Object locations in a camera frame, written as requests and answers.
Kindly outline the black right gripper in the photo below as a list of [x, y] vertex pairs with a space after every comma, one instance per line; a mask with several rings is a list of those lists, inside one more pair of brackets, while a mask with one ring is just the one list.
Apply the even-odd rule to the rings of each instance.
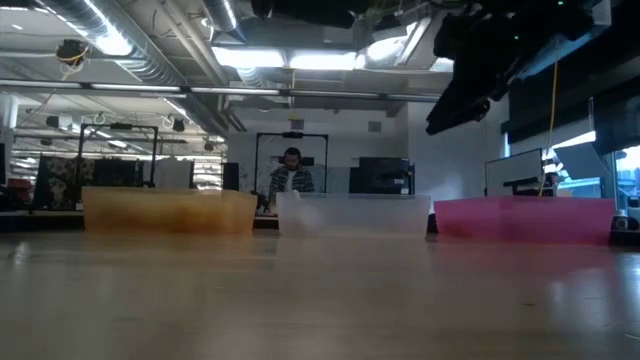
[[466, 1], [447, 13], [438, 30], [433, 53], [453, 62], [449, 90], [464, 100], [439, 100], [426, 118], [426, 133], [436, 135], [451, 128], [481, 121], [490, 110], [487, 98], [498, 99], [507, 86], [516, 61], [524, 52], [520, 38], [535, 29], [535, 1]]

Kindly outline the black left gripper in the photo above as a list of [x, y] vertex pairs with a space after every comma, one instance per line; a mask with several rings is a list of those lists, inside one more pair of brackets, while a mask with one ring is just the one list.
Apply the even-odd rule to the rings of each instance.
[[255, 16], [265, 20], [287, 17], [310, 24], [351, 28], [358, 15], [370, 7], [370, 0], [251, 0]]

